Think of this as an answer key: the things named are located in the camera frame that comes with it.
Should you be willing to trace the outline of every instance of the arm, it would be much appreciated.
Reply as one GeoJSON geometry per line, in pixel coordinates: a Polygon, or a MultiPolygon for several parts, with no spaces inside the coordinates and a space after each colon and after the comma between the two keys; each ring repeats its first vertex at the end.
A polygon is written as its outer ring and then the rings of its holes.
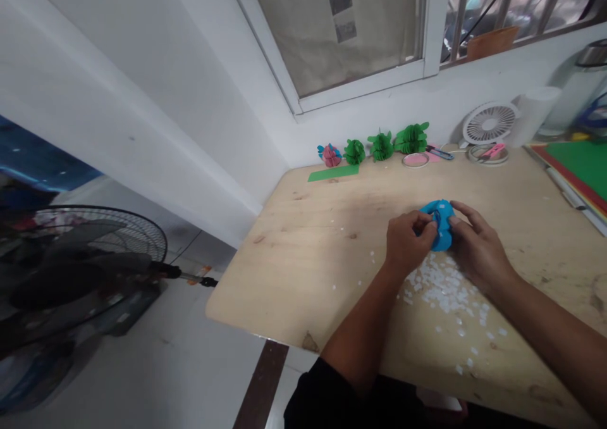
{"type": "Polygon", "coordinates": [[[523,280],[512,268],[497,233],[477,211],[457,201],[451,204],[470,221],[450,218],[456,257],[468,277],[582,406],[607,424],[607,339],[523,280]]]}
{"type": "Polygon", "coordinates": [[[361,397],[377,376],[396,295],[430,251],[435,236],[436,222],[429,214],[413,211],[390,220],[385,263],[322,350],[321,358],[361,397]],[[422,232],[419,237],[416,231],[422,232]]]}

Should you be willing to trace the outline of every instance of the green paper tree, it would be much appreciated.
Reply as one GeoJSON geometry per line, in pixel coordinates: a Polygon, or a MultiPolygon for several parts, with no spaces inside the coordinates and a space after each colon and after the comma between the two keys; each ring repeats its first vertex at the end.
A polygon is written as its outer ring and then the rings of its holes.
{"type": "Polygon", "coordinates": [[[403,154],[424,152],[426,146],[428,146],[428,141],[426,141],[428,136],[424,131],[429,125],[429,122],[424,122],[421,125],[409,125],[405,130],[398,132],[394,141],[394,148],[403,154]]]}
{"type": "Polygon", "coordinates": [[[371,146],[371,154],[373,161],[386,160],[394,154],[394,146],[392,146],[392,132],[387,135],[380,133],[377,136],[367,138],[373,146],[371,146]]]}
{"type": "Polygon", "coordinates": [[[348,145],[343,150],[350,165],[358,165],[365,159],[365,146],[358,140],[348,140],[348,145]]]}

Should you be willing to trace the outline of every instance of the hand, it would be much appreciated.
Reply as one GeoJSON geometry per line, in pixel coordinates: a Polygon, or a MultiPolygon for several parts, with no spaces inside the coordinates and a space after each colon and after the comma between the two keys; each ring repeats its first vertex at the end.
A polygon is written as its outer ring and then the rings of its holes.
{"type": "Polygon", "coordinates": [[[412,211],[390,219],[385,265],[403,278],[422,264],[436,237],[432,216],[412,211]]]}
{"type": "Polygon", "coordinates": [[[464,214],[470,224],[449,217],[453,233],[453,250],[468,278],[481,292],[490,294],[499,285],[518,277],[510,264],[496,231],[470,206],[452,201],[451,205],[464,214]]]}

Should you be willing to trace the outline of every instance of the green paper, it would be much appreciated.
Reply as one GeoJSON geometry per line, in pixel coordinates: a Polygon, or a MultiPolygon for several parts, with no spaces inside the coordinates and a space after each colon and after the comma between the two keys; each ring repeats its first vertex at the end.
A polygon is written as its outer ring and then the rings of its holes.
{"type": "Polygon", "coordinates": [[[607,143],[551,143],[546,147],[546,152],[594,190],[599,197],[607,200],[607,143]]]}
{"type": "Polygon", "coordinates": [[[392,157],[392,154],[394,154],[394,146],[392,146],[392,132],[388,132],[387,135],[380,133],[377,136],[367,138],[367,140],[373,143],[373,146],[371,146],[373,161],[386,160],[392,157]]]}
{"type": "Polygon", "coordinates": [[[429,125],[429,122],[424,122],[421,125],[409,125],[405,130],[398,132],[394,141],[394,149],[403,154],[424,152],[428,146],[428,141],[426,141],[428,136],[424,133],[424,130],[429,125]]]}
{"type": "Polygon", "coordinates": [[[348,140],[344,154],[350,165],[358,165],[365,159],[365,146],[358,140],[348,140]]]}
{"type": "Polygon", "coordinates": [[[330,168],[328,170],[323,171],[315,171],[310,174],[308,178],[308,182],[314,182],[318,180],[324,179],[333,179],[343,176],[351,176],[359,173],[358,165],[344,165],[344,166],[336,166],[335,168],[330,168]]]}

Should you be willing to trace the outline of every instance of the blue paper craft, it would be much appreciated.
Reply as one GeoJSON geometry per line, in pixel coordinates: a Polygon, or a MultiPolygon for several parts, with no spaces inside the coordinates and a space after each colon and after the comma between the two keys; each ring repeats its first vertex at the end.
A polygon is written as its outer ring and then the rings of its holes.
{"type": "Polygon", "coordinates": [[[449,224],[449,217],[454,216],[453,207],[447,200],[436,200],[426,204],[420,211],[430,214],[432,219],[438,225],[438,234],[434,243],[432,244],[432,250],[434,252],[445,251],[451,247],[451,225],[449,224]]]}

